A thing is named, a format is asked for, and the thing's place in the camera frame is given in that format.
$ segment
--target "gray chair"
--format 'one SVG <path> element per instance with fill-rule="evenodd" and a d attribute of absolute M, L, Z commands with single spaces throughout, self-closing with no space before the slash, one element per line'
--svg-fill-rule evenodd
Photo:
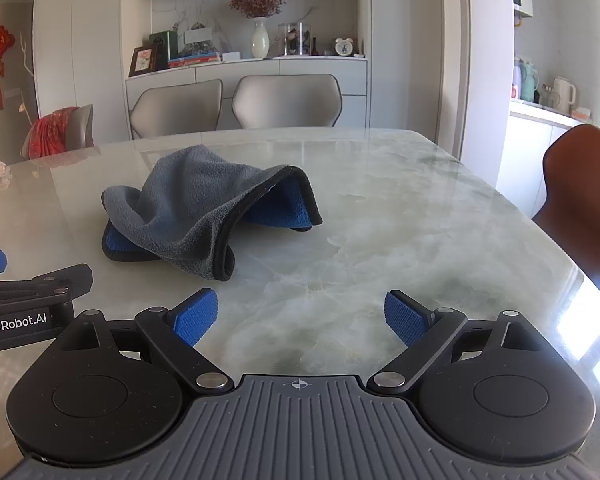
<path fill-rule="evenodd" d="M 331 74 L 248 75 L 235 89 L 233 108 L 243 128 L 333 126 L 342 94 Z"/>
<path fill-rule="evenodd" d="M 31 130 L 22 145 L 20 155 L 29 160 L 29 140 Z M 68 152 L 93 146 L 93 105 L 86 105 L 75 110 L 69 117 L 64 132 L 64 147 Z"/>
<path fill-rule="evenodd" d="M 222 81 L 151 88 L 131 111 L 131 127 L 141 138 L 215 130 L 222 105 Z"/>

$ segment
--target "alarm clock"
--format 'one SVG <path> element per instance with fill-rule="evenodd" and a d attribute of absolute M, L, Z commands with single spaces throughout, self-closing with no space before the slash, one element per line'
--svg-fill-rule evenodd
<path fill-rule="evenodd" d="M 338 38 L 336 40 L 336 54 L 338 56 L 352 56 L 353 55 L 353 40 L 351 38 L 347 38 L 343 40 L 342 38 Z"/>

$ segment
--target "stack of books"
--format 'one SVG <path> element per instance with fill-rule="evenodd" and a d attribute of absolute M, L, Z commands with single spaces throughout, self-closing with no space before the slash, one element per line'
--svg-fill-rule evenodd
<path fill-rule="evenodd" d="M 197 65 L 200 63 L 208 63 L 210 61 L 220 61 L 220 55 L 217 52 L 204 52 L 202 54 L 194 54 L 193 56 L 177 57 L 176 59 L 170 60 L 169 68 Z"/>

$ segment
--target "white kettle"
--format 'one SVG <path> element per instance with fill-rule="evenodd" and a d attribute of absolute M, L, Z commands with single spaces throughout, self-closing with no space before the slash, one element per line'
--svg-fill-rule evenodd
<path fill-rule="evenodd" d="M 563 114 L 569 114 L 571 105 L 576 103 L 578 91 L 573 83 L 563 77 L 557 77 L 554 81 L 554 90 L 560 96 L 556 110 Z"/>

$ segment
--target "marble tabletop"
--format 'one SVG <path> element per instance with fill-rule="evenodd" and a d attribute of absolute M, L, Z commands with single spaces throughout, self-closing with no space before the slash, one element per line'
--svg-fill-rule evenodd
<path fill-rule="evenodd" d="M 231 162 L 303 168 L 324 224 L 309 232 L 240 225 L 235 272 L 205 282 L 165 262 L 117 263 L 100 239 L 112 185 L 141 187 L 161 156 L 206 144 Z M 580 457 L 600 473 L 600 293 L 533 222 L 457 160 L 414 132 L 297 128 L 211 132 L 108 144 L 23 162 L 0 187 L 1 280 L 87 263 L 92 291 L 76 312 L 127 319 L 172 307 L 203 286 L 219 317 L 197 349 L 245 373 L 358 374 L 404 350 L 382 300 L 400 289 L 469 318 L 518 310 L 592 390 L 597 415 Z M 0 476 L 20 458 L 6 397 L 48 343 L 0 352 Z"/>

